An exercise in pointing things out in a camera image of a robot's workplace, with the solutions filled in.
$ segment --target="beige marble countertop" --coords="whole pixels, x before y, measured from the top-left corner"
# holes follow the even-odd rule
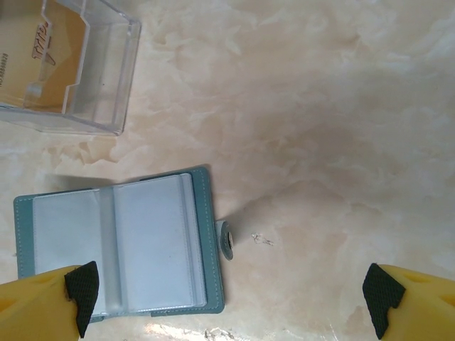
[[[17,276],[17,195],[200,164],[235,230],[225,310],[86,340],[376,340],[370,263],[455,279],[455,1],[125,9],[143,30],[120,137],[0,123],[0,282]]]

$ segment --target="transparent case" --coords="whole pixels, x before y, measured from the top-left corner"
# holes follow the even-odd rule
[[[0,11],[29,15],[7,1],[0,0]],[[41,17],[30,51],[39,72],[12,104],[0,99],[0,119],[39,131],[120,135],[140,22],[105,0],[43,0]]]

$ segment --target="teal leather wallet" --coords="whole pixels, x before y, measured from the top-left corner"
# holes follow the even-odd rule
[[[14,200],[14,216],[19,278],[97,262],[92,322],[224,308],[219,254],[231,259],[232,245],[225,224],[215,223],[204,167],[104,188],[23,195]]]

